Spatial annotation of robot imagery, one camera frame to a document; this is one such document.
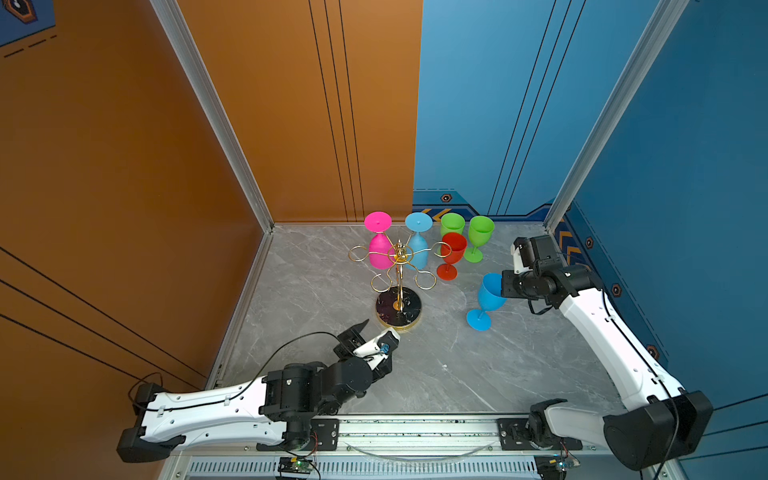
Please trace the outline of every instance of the light blue wine glass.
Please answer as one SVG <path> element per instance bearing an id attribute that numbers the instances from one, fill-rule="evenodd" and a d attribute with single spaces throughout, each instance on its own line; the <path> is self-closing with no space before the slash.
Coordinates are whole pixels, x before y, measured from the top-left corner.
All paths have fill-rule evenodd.
<path id="1" fill-rule="evenodd" d="M 422 212 L 414 212 L 406 217 L 406 227 L 413 230 L 413 235 L 408 240 L 408 246 L 414 252 L 410 262 L 413 266 L 406 263 L 406 268 L 413 270 L 413 267 L 415 267 L 417 270 L 425 270 L 427 260 L 429 260 L 429 251 L 427 251 L 429 245 L 427 245 L 427 240 L 421 234 L 432 228 L 432 217 Z"/>
<path id="2" fill-rule="evenodd" d="M 467 313 L 469 326 L 480 332 L 491 328 L 491 317 L 486 312 L 498 310 L 507 302 L 502 296 L 502 275 L 500 273 L 486 273 L 482 277 L 482 284 L 478 291 L 480 310 L 470 310 Z"/>

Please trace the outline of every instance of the green wine glass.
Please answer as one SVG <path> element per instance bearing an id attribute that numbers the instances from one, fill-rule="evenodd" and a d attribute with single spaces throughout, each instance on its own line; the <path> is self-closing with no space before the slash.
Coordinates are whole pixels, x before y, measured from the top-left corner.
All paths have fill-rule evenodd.
<path id="1" fill-rule="evenodd" d="M 464 233 L 464 225 L 466 220 L 459 214 L 448 212 L 440 217 L 440 238 L 443 238 L 447 233 L 458 233 L 461 235 Z"/>
<path id="2" fill-rule="evenodd" d="M 488 217 L 478 215 L 469 221 L 469 241 L 472 242 L 472 248 L 464 252 L 464 258 L 468 262 L 478 263 L 482 260 L 482 252 L 478 247 L 485 245 L 493 234 L 496 226 L 493 220 Z"/>

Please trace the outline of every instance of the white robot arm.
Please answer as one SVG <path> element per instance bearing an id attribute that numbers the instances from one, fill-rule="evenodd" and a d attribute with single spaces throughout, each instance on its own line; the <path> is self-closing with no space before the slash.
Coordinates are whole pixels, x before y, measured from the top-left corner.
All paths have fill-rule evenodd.
<path id="1" fill-rule="evenodd" d="M 643 347 L 606 300 L 601 281 L 583 265 L 563 266 L 549 236 L 518 238 L 513 270 L 502 273 L 502 296 L 545 300 L 587 340 L 627 407 L 601 415 L 552 399 L 531 407 L 528 440 L 542 448 L 571 437 L 611 449 L 640 470 L 696 449 L 712 415 L 702 392 L 686 392 Z"/>
<path id="2" fill-rule="evenodd" d="M 300 449 L 310 440 L 315 415 L 335 415 L 352 397 L 362 397 L 392 371 L 400 335 L 392 328 L 372 340 L 360 333 L 366 320 L 337 338 L 339 362 L 291 363 L 249 382 L 192 393 L 142 385 L 134 400 L 136 424 L 118 443 L 124 462 L 153 462 L 174 449 L 217 442 L 255 441 Z"/>

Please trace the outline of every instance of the wine glass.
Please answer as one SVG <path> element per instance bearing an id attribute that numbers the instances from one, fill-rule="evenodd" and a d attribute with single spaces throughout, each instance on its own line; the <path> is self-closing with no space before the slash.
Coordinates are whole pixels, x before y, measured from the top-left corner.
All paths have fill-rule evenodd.
<path id="1" fill-rule="evenodd" d="M 411 270 L 414 268 L 424 270 L 427 267 L 427 260 L 429 260 L 429 252 L 427 251 L 429 246 L 427 240 L 422 237 L 422 232 L 432 228 L 432 217 L 422 212 L 415 212 L 406 217 L 406 227 L 413 231 L 407 244 L 412 248 L 414 254 L 410 264 L 406 263 L 405 267 Z"/>
<path id="2" fill-rule="evenodd" d="M 384 230 L 392 226 L 392 217 L 385 212 L 373 212 L 368 214 L 363 223 L 368 230 L 376 234 L 368 245 L 368 260 L 371 266 L 379 270 L 388 270 L 393 265 L 392 258 L 388 255 L 392 242 L 389 241 Z"/>
<path id="3" fill-rule="evenodd" d="M 443 258 L 445 263 L 437 267 L 437 276 L 449 282 L 458 275 L 458 271 L 453 264 L 462 259 L 464 250 L 467 248 L 467 239 L 458 233 L 448 232 L 442 238 L 442 241 L 448 245 L 440 247 L 440 254 L 446 255 L 446 257 Z"/>
<path id="4" fill-rule="evenodd" d="M 469 237 L 469 241 L 472 242 L 473 247 L 464 252 L 464 258 L 467 259 L 468 262 L 477 263 L 482 260 L 482 252 L 478 247 L 482 247 L 491 239 L 494 228 L 495 225 L 493 224 L 493 220 L 488 217 L 483 217 L 482 215 L 473 217 L 469 221 L 469 232 L 467 236 Z"/>
<path id="5" fill-rule="evenodd" d="M 440 217 L 440 237 L 444 237 L 446 233 L 458 233 L 461 235 L 464 233 L 464 225 L 467 223 L 459 214 L 449 212 Z"/>
<path id="6" fill-rule="evenodd" d="M 480 310 L 467 312 L 467 323 L 480 332 L 491 328 L 491 317 L 486 312 L 500 309 L 507 301 L 502 296 L 502 275 L 500 273 L 486 273 L 482 277 L 480 290 L 478 291 Z"/>

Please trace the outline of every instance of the orange wall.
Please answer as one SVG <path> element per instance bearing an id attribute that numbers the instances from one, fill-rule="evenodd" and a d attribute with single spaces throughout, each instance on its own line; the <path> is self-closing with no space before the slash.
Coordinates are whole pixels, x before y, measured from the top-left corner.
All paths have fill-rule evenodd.
<path id="1" fill-rule="evenodd" d="M 173 391 L 199 389 L 260 228 L 149 2 L 66 0 L 55 14 L 53 29 L 0 49 L 0 247 L 178 360 L 2 251 L 0 280 L 147 361 L 3 284 L 0 314 L 134 376 L 156 363 L 183 380 L 164 374 Z M 4 318 L 0 356 L 4 477 L 157 474 L 114 451 L 134 421 L 129 375 Z"/>
<path id="2" fill-rule="evenodd" d="M 421 2 L 180 6 L 275 221 L 410 213 Z"/>

